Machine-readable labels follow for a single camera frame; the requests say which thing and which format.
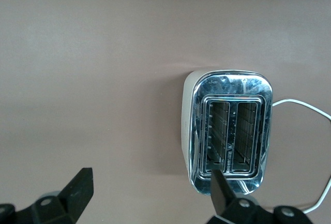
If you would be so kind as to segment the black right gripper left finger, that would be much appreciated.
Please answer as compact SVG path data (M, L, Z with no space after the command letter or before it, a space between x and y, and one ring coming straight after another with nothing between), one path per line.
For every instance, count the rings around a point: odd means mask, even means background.
M93 196L93 170L81 169L56 196L45 196L16 211L1 204L1 223L77 223Z

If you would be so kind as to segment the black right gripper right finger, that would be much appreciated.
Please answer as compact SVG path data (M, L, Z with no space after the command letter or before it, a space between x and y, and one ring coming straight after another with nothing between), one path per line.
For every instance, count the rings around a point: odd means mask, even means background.
M280 205L269 212L253 201L238 197L219 170L213 170L211 199L216 215L208 223L312 223L301 210Z

